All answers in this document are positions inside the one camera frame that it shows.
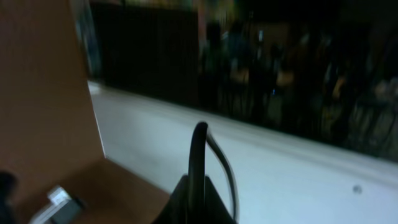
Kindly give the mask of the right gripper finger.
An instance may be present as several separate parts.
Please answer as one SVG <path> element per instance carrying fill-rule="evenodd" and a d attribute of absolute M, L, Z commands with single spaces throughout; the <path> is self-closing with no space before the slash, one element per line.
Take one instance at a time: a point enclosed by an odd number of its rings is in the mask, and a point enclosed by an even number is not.
<path fill-rule="evenodd" d="M 188 175 L 183 175 L 153 224 L 235 224 L 212 181 L 205 177 L 200 193 L 193 192 Z"/>

